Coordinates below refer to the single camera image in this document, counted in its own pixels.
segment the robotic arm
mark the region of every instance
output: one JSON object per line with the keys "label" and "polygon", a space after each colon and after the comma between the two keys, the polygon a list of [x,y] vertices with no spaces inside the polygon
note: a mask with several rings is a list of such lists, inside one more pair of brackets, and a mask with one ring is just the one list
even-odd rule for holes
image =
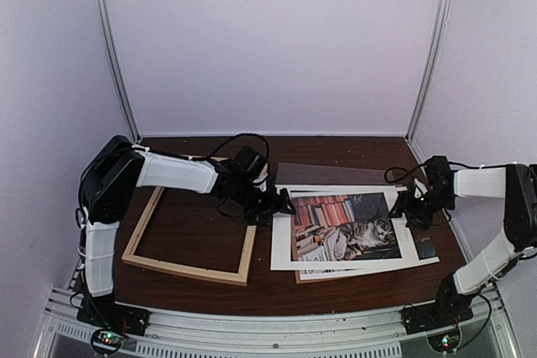
{"label": "robotic arm", "polygon": [[537,176],[535,166],[507,164],[493,168],[452,170],[446,157],[425,162],[430,190],[411,189],[398,198],[391,214],[405,213],[411,226],[427,227],[442,209],[453,210],[455,198],[505,199],[503,228],[466,266],[445,278],[431,305],[403,309],[409,334],[470,319],[470,304],[490,281],[510,271],[525,253],[537,247]]}
{"label": "robotic arm", "polygon": [[125,328],[136,335],[145,330],[147,311],[115,304],[112,280],[117,228],[137,187],[187,189],[231,199],[242,205],[248,224],[268,224],[273,214],[295,214],[295,208],[287,190],[278,193],[274,178],[264,172],[267,164],[250,147],[244,147],[235,158],[216,161],[153,153],[124,136],[113,137],[81,177],[77,221],[85,295],[78,319],[106,325],[120,334]]}

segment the white backdrop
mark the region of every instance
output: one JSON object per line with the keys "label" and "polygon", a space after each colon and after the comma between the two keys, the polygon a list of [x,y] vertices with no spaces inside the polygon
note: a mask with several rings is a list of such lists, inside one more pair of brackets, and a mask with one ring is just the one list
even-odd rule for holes
{"label": "white backdrop", "polygon": [[437,0],[107,0],[142,135],[397,134]]}
{"label": "white backdrop", "polygon": [[[417,132],[423,154],[453,161],[537,162],[537,0],[453,0]],[[474,254],[503,225],[501,200],[458,200],[454,216]],[[537,261],[499,282],[523,357],[537,351]]]}

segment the cat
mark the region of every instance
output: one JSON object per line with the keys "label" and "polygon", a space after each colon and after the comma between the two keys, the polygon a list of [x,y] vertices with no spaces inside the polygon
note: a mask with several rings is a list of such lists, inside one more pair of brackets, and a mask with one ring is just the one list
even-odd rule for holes
{"label": "cat", "polygon": [[337,260],[353,260],[366,250],[396,243],[389,219],[377,218],[365,222],[348,222],[339,226],[334,250]]}

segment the dark brown tabletop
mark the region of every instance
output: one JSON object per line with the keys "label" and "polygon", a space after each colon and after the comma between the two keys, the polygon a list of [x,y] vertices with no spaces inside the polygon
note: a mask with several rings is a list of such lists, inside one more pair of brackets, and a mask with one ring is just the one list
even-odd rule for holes
{"label": "dark brown tabletop", "polygon": [[[204,155],[224,137],[146,138],[143,144],[172,153]],[[386,169],[417,163],[398,137],[269,137],[273,173],[278,163],[304,163],[360,169]],[[232,157],[240,140],[218,155]],[[294,272],[270,271],[271,227],[257,230],[248,286],[181,278],[122,262],[121,255],[153,188],[137,189],[117,234],[114,281],[118,302],[202,314],[292,315],[379,309],[435,298],[442,278],[464,264],[451,228],[431,228],[441,262],[396,272],[297,284]],[[236,271],[245,233],[242,219],[217,213],[218,200],[184,190],[167,189],[137,250],[140,256],[166,262]],[[437,224],[445,221],[439,215]]]}

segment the picture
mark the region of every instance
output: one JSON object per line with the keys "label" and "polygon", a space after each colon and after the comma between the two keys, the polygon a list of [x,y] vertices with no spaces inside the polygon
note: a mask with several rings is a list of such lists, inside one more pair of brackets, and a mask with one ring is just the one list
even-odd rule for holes
{"label": "picture", "polygon": [[293,198],[292,257],[296,262],[401,258],[384,193]]}

